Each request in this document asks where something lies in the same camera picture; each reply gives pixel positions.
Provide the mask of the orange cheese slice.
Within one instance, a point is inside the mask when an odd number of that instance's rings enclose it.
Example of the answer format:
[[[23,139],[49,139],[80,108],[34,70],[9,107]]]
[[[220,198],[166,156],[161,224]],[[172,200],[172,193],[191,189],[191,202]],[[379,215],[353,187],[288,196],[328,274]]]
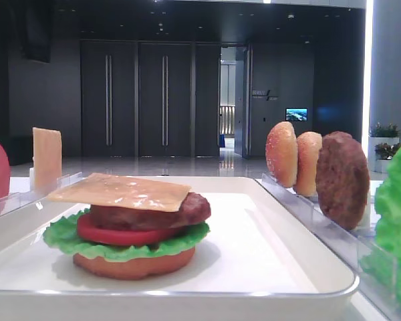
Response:
[[[34,187],[40,190],[61,177],[61,132],[33,127]]]
[[[51,192],[47,199],[106,207],[175,212],[191,187],[164,181],[93,173]]]

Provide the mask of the brown meat patty on stack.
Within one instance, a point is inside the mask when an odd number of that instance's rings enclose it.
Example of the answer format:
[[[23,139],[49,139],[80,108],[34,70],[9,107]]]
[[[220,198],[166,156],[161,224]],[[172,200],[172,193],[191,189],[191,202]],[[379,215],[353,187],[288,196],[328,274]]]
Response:
[[[202,223],[211,216],[211,206],[206,198],[190,192],[175,212],[92,205],[89,216],[96,227],[148,231]]]

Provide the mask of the red tomato slice on stack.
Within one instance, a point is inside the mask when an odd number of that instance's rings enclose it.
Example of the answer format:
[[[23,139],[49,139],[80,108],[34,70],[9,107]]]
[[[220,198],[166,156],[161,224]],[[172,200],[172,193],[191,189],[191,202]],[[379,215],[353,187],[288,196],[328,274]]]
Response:
[[[84,240],[117,246],[143,246],[159,243],[182,233],[185,227],[148,231],[103,229],[96,227],[90,215],[83,214],[77,220],[77,234]]]

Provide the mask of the clear holder for cheese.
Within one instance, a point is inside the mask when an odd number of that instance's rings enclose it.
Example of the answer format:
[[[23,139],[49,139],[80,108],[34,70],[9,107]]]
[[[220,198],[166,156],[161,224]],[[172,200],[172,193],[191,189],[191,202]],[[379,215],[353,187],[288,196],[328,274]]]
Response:
[[[57,178],[55,182],[52,182],[48,185],[45,185],[43,187],[39,187],[37,188],[35,186],[35,171],[34,168],[31,167],[29,169],[29,188],[30,191],[34,191],[37,194],[42,194],[42,195],[47,195],[48,193],[56,190],[56,189],[60,189],[62,187],[66,187],[69,185],[72,185],[80,180],[83,179],[83,173],[82,172],[78,172],[78,173],[74,173],[74,174],[67,174],[64,175],[60,178]]]

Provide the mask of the standing brown meat patty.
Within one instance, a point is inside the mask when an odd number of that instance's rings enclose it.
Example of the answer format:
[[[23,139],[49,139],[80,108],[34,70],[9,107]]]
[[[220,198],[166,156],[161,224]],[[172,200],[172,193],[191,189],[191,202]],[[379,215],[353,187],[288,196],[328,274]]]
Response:
[[[362,220],[370,189],[362,145],[346,132],[325,135],[315,183],[322,213],[340,227],[354,229]]]

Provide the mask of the green lettuce leaf on stack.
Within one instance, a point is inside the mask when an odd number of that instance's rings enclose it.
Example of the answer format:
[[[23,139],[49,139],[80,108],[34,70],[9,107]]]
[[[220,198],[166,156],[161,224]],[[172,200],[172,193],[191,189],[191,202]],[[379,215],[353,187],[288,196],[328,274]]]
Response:
[[[76,223],[83,215],[89,213],[82,209],[67,217],[51,223],[43,232],[43,241],[50,248],[56,248],[66,255],[80,254],[88,259],[102,257],[108,262],[126,262],[137,258],[157,258],[176,255],[194,248],[209,233],[207,223],[190,225],[185,230],[165,241],[142,246],[103,245],[82,239],[77,235]]]

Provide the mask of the standing green lettuce leaf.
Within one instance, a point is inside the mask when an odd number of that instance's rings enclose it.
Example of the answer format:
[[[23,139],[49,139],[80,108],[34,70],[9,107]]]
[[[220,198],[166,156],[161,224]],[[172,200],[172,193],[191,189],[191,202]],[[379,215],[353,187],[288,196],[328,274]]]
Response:
[[[388,166],[388,178],[376,189],[374,208],[377,247],[363,257],[365,272],[394,288],[401,305],[401,147]]]

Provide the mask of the standing bun far right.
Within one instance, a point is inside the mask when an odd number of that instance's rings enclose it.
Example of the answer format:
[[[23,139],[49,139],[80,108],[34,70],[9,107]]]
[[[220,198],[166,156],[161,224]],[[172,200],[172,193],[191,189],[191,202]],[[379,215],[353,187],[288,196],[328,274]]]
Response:
[[[270,173],[285,188],[294,186],[297,178],[297,140],[293,125],[283,121],[267,135],[265,157]]]

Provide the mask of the standing bun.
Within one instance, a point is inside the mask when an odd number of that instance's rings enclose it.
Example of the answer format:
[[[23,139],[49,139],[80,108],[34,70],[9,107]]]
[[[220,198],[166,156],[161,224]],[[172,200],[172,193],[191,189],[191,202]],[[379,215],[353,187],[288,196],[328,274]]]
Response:
[[[316,132],[304,132],[297,137],[298,168],[294,189],[297,194],[311,197],[316,193],[316,170],[322,136]]]
[[[283,121],[267,135],[265,157],[270,173],[285,188],[294,186],[297,178],[297,140],[293,125]]]

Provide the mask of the white metal tray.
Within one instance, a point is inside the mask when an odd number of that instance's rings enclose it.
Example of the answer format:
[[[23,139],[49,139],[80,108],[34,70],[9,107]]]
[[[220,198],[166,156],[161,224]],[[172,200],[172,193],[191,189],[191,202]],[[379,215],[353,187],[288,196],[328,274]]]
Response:
[[[172,274],[99,278],[44,244],[82,204],[0,217],[0,320],[341,320],[360,279],[257,181],[173,177],[206,197],[210,233]]]

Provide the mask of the bottom bun on tray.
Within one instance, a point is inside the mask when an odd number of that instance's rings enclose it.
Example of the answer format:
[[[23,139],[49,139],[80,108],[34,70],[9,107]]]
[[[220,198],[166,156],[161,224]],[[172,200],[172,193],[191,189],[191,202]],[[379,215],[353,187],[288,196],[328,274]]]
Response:
[[[102,257],[88,259],[80,254],[73,256],[73,263],[102,278],[115,280],[141,280],[175,272],[186,266],[192,259],[195,248],[176,255],[164,255],[151,258],[136,258],[126,262],[108,262]]]

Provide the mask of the wall display screen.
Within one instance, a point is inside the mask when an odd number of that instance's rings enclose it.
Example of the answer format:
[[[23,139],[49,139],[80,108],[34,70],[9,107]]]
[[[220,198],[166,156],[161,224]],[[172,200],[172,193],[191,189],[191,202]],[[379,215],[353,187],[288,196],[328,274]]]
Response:
[[[285,120],[289,122],[307,121],[307,108],[286,108]]]

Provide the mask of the clear left rail strip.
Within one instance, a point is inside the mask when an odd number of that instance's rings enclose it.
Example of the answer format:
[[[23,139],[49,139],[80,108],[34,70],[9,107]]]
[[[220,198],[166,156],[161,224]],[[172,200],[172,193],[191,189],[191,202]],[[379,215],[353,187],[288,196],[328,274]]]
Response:
[[[11,193],[0,198],[0,217],[25,207],[32,207],[41,211],[45,207],[46,197],[49,195],[37,194],[34,191]]]

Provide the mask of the clear rail strip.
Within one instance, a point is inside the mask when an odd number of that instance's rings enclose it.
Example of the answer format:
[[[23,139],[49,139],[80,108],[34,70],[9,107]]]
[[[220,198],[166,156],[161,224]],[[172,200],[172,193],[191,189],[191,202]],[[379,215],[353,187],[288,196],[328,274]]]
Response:
[[[0,198],[0,217],[25,207],[32,207],[41,211],[45,207],[46,197],[49,195],[37,194],[34,191],[11,193]]]
[[[260,183],[299,219],[316,237],[360,276],[360,293],[367,299],[365,320],[373,314],[385,320],[401,320],[401,267],[398,259],[382,249],[375,240],[378,216],[373,196],[360,226],[346,231],[326,218],[318,198],[296,195],[285,189],[270,174],[262,174]]]

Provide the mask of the clear right rail strip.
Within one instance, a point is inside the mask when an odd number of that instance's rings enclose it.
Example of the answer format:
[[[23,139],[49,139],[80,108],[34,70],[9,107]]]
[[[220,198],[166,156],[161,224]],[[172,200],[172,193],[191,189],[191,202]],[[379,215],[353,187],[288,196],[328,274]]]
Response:
[[[373,314],[385,320],[401,320],[401,267],[398,259],[382,249],[375,240],[378,216],[373,196],[360,226],[346,231],[326,218],[318,198],[296,195],[285,189],[270,174],[262,174],[260,183],[299,219],[316,237],[360,276],[360,293],[367,299],[365,320]]]

